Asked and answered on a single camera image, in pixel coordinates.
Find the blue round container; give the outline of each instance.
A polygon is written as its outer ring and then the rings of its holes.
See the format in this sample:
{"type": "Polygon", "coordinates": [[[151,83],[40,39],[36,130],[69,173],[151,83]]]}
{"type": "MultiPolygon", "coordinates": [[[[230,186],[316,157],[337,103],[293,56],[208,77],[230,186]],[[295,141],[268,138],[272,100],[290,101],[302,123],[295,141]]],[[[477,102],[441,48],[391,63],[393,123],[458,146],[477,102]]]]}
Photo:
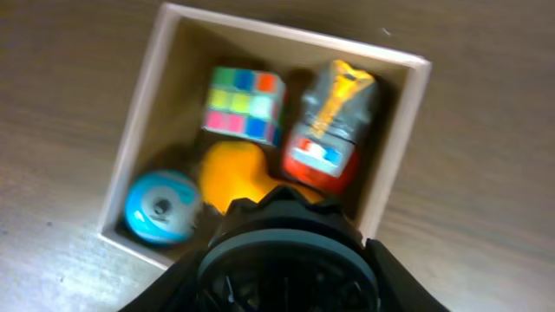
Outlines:
{"type": "Polygon", "coordinates": [[[199,191],[188,177],[173,171],[151,172],[131,187],[125,219],[149,243],[175,244],[193,234],[201,206],[199,191]]]}

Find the brown surface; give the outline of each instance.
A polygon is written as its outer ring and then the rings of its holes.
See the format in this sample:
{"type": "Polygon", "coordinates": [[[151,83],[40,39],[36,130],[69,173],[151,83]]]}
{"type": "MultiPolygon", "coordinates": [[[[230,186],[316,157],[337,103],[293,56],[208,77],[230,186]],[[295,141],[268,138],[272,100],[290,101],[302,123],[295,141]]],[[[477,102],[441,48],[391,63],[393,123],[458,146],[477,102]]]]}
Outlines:
{"type": "MultiPolygon", "coordinates": [[[[533,2],[184,3],[434,62],[378,237],[453,310],[549,311],[555,4],[533,2]]],[[[0,3],[0,310],[115,310],[160,274],[94,235],[157,9],[0,3]]]]}

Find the black circle on ball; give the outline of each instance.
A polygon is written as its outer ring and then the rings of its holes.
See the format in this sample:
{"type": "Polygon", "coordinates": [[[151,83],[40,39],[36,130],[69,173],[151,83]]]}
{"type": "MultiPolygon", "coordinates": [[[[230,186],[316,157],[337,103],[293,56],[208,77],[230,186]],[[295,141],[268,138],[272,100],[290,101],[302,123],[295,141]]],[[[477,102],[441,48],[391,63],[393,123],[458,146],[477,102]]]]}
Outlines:
{"type": "Polygon", "coordinates": [[[156,212],[157,215],[164,215],[170,211],[170,209],[172,209],[172,204],[165,198],[156,199],[154,202],[154,212],[156,212]]]}

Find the rubik's cube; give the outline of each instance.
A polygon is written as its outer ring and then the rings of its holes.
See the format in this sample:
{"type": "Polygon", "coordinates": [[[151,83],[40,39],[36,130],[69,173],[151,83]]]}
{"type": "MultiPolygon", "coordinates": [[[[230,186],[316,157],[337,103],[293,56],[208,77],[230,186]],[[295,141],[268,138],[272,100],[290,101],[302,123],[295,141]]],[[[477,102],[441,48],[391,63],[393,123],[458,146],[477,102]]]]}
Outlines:
{"type": "Polygon", "coordinates": [[[284,83],[273,73],[218,67],[203,128],[275,145],[283,97],[284,83]]]}

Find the toy car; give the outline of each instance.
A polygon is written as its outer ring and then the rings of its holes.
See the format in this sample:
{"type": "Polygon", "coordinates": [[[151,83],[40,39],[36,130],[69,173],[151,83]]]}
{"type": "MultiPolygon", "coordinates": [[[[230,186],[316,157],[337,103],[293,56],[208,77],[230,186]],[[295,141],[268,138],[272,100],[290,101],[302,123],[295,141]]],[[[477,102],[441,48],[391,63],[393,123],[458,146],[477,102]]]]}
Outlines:
{"type": "Polygon", "coordinates": [[[284,169],[294,178],[329,193],[352,180],[361,142],[376,106],[372,75],[335,60],[303,95],[304,113],[293,127],[284,169]]]}

